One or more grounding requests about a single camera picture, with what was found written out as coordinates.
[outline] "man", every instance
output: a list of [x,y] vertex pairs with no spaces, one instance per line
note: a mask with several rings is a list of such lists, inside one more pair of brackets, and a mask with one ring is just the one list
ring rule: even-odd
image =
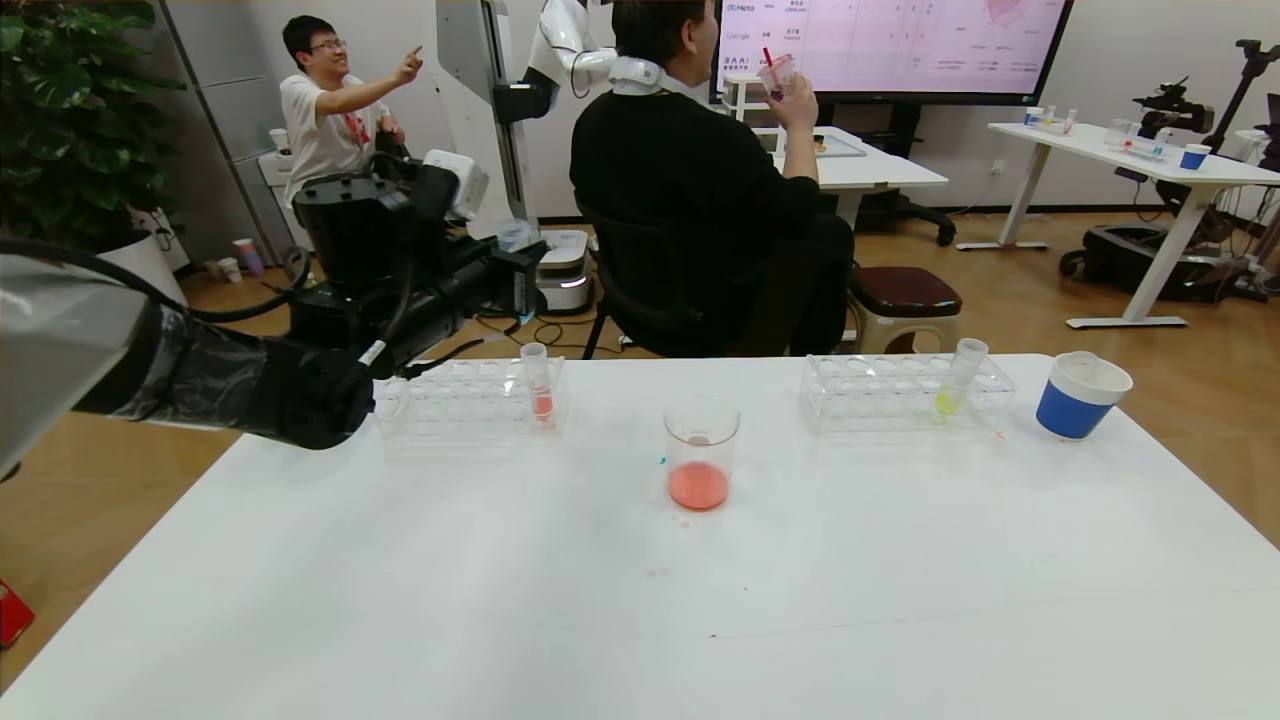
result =
[[333,26],[298,15],[284,26],[284,46],[302,70],[280,83],[280,102],[293,150],[293,173],[284,188],[293,195],[308,179],[334,173],[360,172],[374,152],[379,129],[404,142],[404,131],[387,105],[388,92],[413,82],[422,60],[417,47],[404,55],[394,73],[378,82],[362,83],[351,76],[347,44]]
[[581,201],[677,233],[709,351],[737,337],[780,247],[819,255],[826,269],[817,287],[796,288],[812,295],[790,345],[796,355],[831,352],[844,332],[854,237],[844,220],[818,213],[818,101],[809,82],[797,74],[788,95],[769,100],[787,131],[780,174],[749,127],[692,90],[712,74],[719,35],[712,0],[617,0],[613,32],[620,63],[637,58],[666,77],[649,92],[616,81],[579,118],[570,178]]

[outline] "man in white t-shirt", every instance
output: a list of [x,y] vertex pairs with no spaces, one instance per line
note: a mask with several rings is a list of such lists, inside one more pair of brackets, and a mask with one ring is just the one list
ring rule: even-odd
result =
[[379,129],[404,143],[404,131],[381,104],[388,92],[417,78],[421,46],[404,55],[404,61],[384,79],[364,83],[352,77],[347,64],[347,44],[333,26],[311,15],[298,15],[284,26],[284,46],[302,70],[280,83],[280,104],[293,150],[293,173],[284,197],[293,195],[308,179],[364,169],[374,154]]

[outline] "desk leg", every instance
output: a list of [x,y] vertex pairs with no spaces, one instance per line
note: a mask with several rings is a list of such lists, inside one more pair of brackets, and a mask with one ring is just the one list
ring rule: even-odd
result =
[[1023,187],[1018,191],[1018,200],[1014,201],[1014,206],[1009,210],[1009,219],[1005,220],[1005,229],[1000,232],[1000,242],[960,242],[956,243],[956,250],[1018,250],[1020,247],[1029,247],[1032,250],[1048,250],[1048,245],[1043,242],[1014,242],[1018,237],[1018,229],[1021,228],[1023,220],[1027,219],[1027,208],[1032,204],[1032,197],[1036,195],[1036,186],[1039,184],[1039,177],[1044,172],[1044,161],[1048,160],[1048,145],[1036,143],[1036,150],[1032,150],[1032,161],[1027,168],[1027,178],[1023,181]]
[[863,206],[863,191],[841,190],[836,196],[836,214],[849,223],[849,227],[858,229],[858,209]]
[[1133,300],[1125,307],[1123,318],[1073,318],[1066,324],[1075,329],[1185,325],[1187,320],[1181,318],[1171,315],[1148,316],[1147,313],[1156,304],[1156,297],[1165,288],[1169,274],[1174,272],[1174,265],[1183,256],[1183,250],[1190,242],[1201,218],[1204,217],[1204,210],[1213,201],[1213,196],[1219,190],[1215,186],[1192,186],[1192,192],[1187,196],[1183,211],[1178,214],[1174,227],[1169,229],[1169,236],[1165,238],[1164,245],[1160,246],[1160,251],[1156,252],[1156,258],[1151,261],[1151,268],[1147,269],[1147,274],[1142,278],[1138,292],[1133,293]]

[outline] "hand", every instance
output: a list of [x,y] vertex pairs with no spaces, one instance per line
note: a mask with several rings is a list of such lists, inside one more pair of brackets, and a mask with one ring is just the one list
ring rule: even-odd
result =
[[404,128],[399,127],[394,115],[383,115],[383,119],[378,124],[383,132],[392,133],[392,137],[396,138],[396,145],[404,145]]
[[818,124],[818,99],[809,78],[800,73],[791,77],[791,91],[782,100],[768,97],[765,101],[787,132],[812,132]]
[[392,79],[396,82],[397,87],[408,85],[417,79],[417,70],[422,69],[422,60],[417,56],[421,51],[422,46],[419,45],[404,55],[404,61],[401,63],[401,67],[396,68],[396,74],[392,76]]

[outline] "man in black sweater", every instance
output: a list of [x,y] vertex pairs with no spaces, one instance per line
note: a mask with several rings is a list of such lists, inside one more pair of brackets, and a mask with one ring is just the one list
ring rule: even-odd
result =
[[817,286],[796,288],[809,300],[791,352],[831,352],[845,327],[854,234],[818,211],[818,101],[809,82],[796,76],[788,95],[769,100],[787,131],[778,173],[751,128],[692,90],[710,78],[719,35],[712,0],[616,0],[613,32],[618,54],[659,79],[614,82],[579,118],[570,178],[581,201],[607,218],[677,233],[691,300],[705,315],[698,341],[709,354],[737,337],[778,247],[804,243],[826,269]]

